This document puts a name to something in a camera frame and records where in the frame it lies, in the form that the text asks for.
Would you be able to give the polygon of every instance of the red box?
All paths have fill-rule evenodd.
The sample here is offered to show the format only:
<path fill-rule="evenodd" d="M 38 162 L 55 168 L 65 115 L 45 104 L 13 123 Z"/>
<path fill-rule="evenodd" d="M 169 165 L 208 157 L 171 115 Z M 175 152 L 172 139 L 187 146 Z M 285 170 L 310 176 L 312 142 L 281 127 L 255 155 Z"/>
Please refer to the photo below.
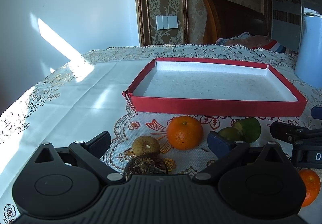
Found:
<path fill-rule="evenodd" d="M 156 58 L 123 96 L 135 111 L 187 115 L 294 117 L 307 103 L 268 64 L 204 58 Z"/>

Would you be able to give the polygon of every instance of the light switch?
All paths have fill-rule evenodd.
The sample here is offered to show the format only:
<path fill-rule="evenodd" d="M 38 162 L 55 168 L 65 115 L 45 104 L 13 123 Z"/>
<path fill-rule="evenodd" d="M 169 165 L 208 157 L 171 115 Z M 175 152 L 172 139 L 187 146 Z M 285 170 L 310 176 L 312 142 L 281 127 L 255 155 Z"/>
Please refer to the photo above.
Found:
<path fill-rule="evenodd" d="M 162 16 L 163 29 L 168 29 L 168 16 Z"/>
<path fill-rule="evenodd" d="M 156 16 L 157 30 L 163 30 L 163 16 Z"/>
<path fill-rule="evenodd" d="M 157 30 L 178 28 L 178 18 L 174 16 L 156 16 Z"/>
<path fill-rule="evenodd" d="M 168 28 L 178 28 L 178 18 L 176 15 L 168 16 Z"/>

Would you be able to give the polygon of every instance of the white cylinder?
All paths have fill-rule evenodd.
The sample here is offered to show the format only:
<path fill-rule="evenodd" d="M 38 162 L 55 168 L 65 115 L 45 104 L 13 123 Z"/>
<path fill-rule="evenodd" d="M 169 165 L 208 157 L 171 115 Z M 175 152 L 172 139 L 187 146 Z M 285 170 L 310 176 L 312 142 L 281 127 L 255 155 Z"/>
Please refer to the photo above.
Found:
<path fill-rule="evenodd" d="M 315 88 L 322 88 L 322 15 L 304 16 L 303 37 L 295 66 L 295 75 Z"/>

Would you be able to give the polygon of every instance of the tablecloth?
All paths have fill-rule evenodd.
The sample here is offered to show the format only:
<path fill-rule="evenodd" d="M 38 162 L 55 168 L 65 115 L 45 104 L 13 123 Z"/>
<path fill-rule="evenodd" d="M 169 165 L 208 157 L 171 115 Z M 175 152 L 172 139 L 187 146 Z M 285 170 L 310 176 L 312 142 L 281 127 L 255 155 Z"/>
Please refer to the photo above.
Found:
<path fill-rule="evenodd" d="M 244 46 L 222 45 L 162 45 L 147 47 L 109 48 L 84 54 L 82 61 L 70 62 L 58 68 L 43 81 L 26 91 L 0 116 L 0 209 L 4 209 L 2 224 L 10 224 L 19 213 L 11 197 L 12 184 L 34 150 L 50 141 L 55 147 L 65 147 L 76 140 L 88 141 L 102 131 L 112 137 L 110 149 L 101 158 L 122 172 L 134 153 L 133 140 L 151 135 L 166 142 L 166 127 L 178 115 L 135 112 L 121 92 L 156 57 L 197 57 L 246 60 L 271 64 L 307 98 L 301 117 L 258 118 L 262 134 L 256 146 L 273 140 L 269 125 L 282 121 L 309 129 L 321 128 L 322 121 L 312 119 L 310 109 L 321 106 L 322 91 L 312 88 L 294 75 L 296 55 L 249 50 Z M 230 126 L 238 117 L 190 115 L 199 120 L 205 137 L 210 130 Z M 170 149 L 161 154 L 171 174 L 196 174 L 216 158 L 203 142 L 191 151 Z M 291 154 L 292 145 L 280 142 L 284 152 Z M 300 211 L 310 223 L 321 223 L 320 196 Z"/>

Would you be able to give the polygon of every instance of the green lime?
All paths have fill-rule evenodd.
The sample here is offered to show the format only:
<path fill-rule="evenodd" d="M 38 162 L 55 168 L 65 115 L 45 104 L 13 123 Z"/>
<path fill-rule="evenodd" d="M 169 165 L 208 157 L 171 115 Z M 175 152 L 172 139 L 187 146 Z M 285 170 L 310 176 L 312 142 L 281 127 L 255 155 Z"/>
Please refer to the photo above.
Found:
<path fill-rule="evenodd" d="M 240 132 L 233 127 L 223 128 L 218 132 L 218 134 L 224 137 L 226 140 L 232 142 L 240 141 L 242 139 Z"/>
<path fill-rule="evenodd" d="M 232 126 L 241 133 L 242 138 L 248 143 L 252 143 L 260 137 L 260 123 L 254 117 L 236 121 Z"/>

